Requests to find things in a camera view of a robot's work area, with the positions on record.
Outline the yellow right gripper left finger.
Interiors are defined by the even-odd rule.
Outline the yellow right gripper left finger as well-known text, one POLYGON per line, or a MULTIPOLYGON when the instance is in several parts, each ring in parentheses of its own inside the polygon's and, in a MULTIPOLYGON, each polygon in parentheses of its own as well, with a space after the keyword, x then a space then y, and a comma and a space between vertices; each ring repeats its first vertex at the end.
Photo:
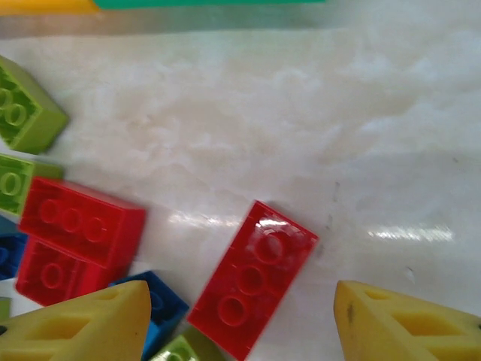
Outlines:
POLYGON ((150 291, 129 281, 1 323, 3 360, 140 360, 150 291))

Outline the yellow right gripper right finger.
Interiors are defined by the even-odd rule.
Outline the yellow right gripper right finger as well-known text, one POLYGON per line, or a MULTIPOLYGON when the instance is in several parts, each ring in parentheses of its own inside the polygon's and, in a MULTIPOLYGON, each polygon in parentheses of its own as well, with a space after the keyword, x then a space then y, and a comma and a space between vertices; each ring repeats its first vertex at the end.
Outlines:
POLYGON ((358 281, 338 281, 334 318, 346 360, 478 360, 474 314, 358 281))

